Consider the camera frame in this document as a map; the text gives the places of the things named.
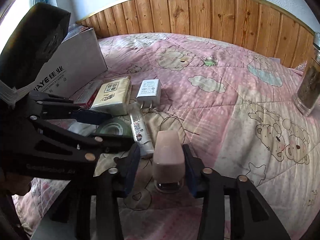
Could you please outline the person's left hand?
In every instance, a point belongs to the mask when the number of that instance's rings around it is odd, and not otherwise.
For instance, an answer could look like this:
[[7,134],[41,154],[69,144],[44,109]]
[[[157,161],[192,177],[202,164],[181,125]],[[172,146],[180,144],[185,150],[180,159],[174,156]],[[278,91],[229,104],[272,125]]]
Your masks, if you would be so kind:
[[1,193],[26,195],[31,189],[33,177],[1,172]]

